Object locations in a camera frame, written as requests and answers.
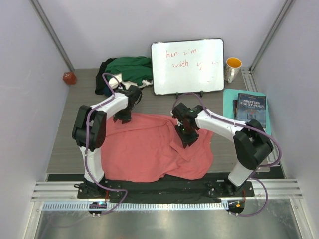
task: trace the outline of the book cover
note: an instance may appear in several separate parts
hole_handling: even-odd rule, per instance
[[[266,128],[266,96],[238,93],[236,120],[258,120]]]

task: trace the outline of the pink cloth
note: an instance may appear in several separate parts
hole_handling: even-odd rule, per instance
[[[106,178],[132,182],[153,182],[165,174],[202,178],[213,162],[213,133],[200,129],[198,140],[184,149],[175,125],[176,119],[164,115],[132,113],[126,124],[110,118],[101,147]]]

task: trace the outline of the black cloth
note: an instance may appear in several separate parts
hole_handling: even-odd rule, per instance
[[[110,58],[110,59],[107,59],[105,62],[102,62],[100,69],[99,69],[99,73],[95,77],[95,81],[96,81],[95,93],[97,95],[104,95],[103,89],[106,86],[106,84],[103,80],[102,74],[105,72],[107,65],[110,64],[115,59],[116,58]]]

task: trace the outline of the whiteboard frame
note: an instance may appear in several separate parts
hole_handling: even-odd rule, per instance
[[[165,42],[153,42],[150,46],[151,48],[151,56],[152,56],[152,46],[155,45],[155,44],[159,44],[159,43],[175,43],[175,42],[185,42],[185,41],[206,41],[206,40],[221,40],[223,42],[223,76],[225,75],[225,64],[224,64],[224,61],[225,61],[225,44],[224,44],[224,40],[222,38],[205,38],[205,39],[195,39],[195,40],[182,40],[182,41],[165,41]],[[224,81],[224,87],[223,89],[221,90],[217,90],[217,91],[222,91],[224,90],[225,88],[225,80],[223,79]],[[164,95],[175,95],[176,93],[177,94],[182,94],[180,92],[175,92],[175,93],[167,93],[167,94],[156,94],[155,93],[155,84],[154,84],[154,80],[153,80],[153,91],[154,91],[154,94],[157,95],[157,96],[164,96]]]

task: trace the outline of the white mug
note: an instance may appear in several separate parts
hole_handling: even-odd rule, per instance
[[[236,78],[241,67],[241,61],[236,57],[228,58],[225,65],[225,78],[228,83]]]

